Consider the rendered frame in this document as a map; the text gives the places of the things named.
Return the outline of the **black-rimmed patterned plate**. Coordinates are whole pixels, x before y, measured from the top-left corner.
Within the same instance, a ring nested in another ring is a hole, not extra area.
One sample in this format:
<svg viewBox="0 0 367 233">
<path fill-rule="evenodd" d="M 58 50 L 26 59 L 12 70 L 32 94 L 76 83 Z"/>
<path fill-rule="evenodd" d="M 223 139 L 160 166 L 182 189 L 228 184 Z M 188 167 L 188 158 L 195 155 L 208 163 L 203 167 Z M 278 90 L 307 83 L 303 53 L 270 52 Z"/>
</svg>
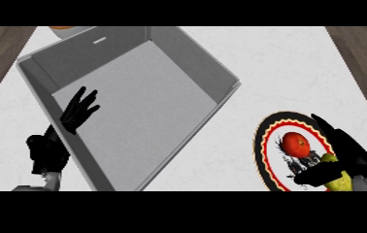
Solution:
<svg viewBox="0 0 367 233">
<path fill-rule="evenodd" d="M 300 133 L 310 143 L 310 155 L 297 158 L 287 154 L 282 141 L 290 132 Z M 337 156 L 316 120 L 295 112 L 278 112 L 262 122 L 254 138 L 254 157 L 259 172 L 272 191 L 331 191 L 325 185 L 297 184 L 295 176 L 322 162 L 322 156 Z"/>
</svg>

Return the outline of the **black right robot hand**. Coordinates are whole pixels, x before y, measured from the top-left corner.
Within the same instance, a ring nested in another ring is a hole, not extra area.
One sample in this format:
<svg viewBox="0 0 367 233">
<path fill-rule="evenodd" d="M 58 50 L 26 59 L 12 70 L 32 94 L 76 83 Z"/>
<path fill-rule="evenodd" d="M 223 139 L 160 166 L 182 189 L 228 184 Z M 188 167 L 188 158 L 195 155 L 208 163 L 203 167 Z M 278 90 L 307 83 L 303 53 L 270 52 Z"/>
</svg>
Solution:
<svg viewBox="0 0 367 233">
<path fill-rule="evenodd" d="M 340 179 L 343 171 L 347 171 L 351 181 L 356 176 L 367 178 L 367 150 L 344 130 L 335 128 L 318 115 L 312 117 L 326 134 L 340 161 L 319 163 L 295 176 L 295 183 L 320 186 Z"/>
</svg>

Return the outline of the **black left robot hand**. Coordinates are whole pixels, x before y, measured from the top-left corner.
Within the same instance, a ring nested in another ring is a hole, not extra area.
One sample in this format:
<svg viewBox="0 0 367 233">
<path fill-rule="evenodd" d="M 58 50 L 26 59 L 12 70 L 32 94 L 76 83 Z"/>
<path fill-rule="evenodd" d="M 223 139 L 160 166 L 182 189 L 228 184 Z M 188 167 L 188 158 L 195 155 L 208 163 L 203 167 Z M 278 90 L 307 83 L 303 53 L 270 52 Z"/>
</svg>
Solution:
<svg viewBox="0 0 367 233">
<path fill-rule="evenodd" d="M 92 106 L 96 100 L 98 90 L 93 90 L 86 97 L 83 97 L 85 93 L 86 87 L 83 86 L 60 117 L 64 129 L 71 134 L 77 134 L 79 128 L 93 113 L 101 109 L 99 105 Z M 71 155 L 54 125 L 49 125 L 43 135 L 32 135 L 27 138 L 27 146 L 30 149 L 30 159 L 33 160 L 32 173 L 35 175 L 46 175 L 52 172 L 61 173 Z"/>
</svg>

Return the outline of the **red tomato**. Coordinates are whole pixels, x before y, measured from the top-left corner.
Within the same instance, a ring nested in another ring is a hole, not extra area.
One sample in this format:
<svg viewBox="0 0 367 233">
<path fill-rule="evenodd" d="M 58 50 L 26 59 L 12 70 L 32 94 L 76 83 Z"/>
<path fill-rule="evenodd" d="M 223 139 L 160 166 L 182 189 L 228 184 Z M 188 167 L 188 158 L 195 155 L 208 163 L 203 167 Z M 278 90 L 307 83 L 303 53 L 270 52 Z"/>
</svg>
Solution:
<svg viewBox="0 0 367 233">
<path fill-rule="evenodd" d="M 290 132 L 282 141 L 282 147 L 287 154 L 297 158 L 306 158 L 310 155 L 310 143 L 306 137 L 297 133 Z"/>
</svg>

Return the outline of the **yellow-green pear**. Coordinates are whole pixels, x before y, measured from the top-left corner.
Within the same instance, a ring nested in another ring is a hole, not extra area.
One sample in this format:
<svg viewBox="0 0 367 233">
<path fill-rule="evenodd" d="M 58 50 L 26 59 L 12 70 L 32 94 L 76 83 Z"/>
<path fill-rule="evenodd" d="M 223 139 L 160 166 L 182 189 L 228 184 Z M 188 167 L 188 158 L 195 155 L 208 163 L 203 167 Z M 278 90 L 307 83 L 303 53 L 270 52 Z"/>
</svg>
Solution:
<svg viewBox="0 0 367 233">
<path fill-rule="evenodd" d="M 338 162 L 338 158 L 331 154 L 325 153 L 322 156 L 322 162 Z M 341 172 L 341 178 L 325 184 L 325 187 L 331 191 L 351 191 L 353 181 L 347 171 Z"/>
</svg>

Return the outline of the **grey open box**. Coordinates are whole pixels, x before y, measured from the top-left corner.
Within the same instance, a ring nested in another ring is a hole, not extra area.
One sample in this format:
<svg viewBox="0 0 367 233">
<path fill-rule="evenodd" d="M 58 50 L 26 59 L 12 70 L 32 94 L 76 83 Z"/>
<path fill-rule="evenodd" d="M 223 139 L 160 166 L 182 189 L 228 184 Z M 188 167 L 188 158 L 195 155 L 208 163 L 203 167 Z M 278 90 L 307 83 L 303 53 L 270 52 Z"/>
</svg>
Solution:
<svg viewBox="0 0 367 233">
<path fill-rule="evenodd" d="M 52 121 L 79 91 L 96 96 L 83 127 L 58 134 L 98 191 L 145 189 L 241 85 L 177 26 L 95 26 L 18 68 Z"/>
</svg>

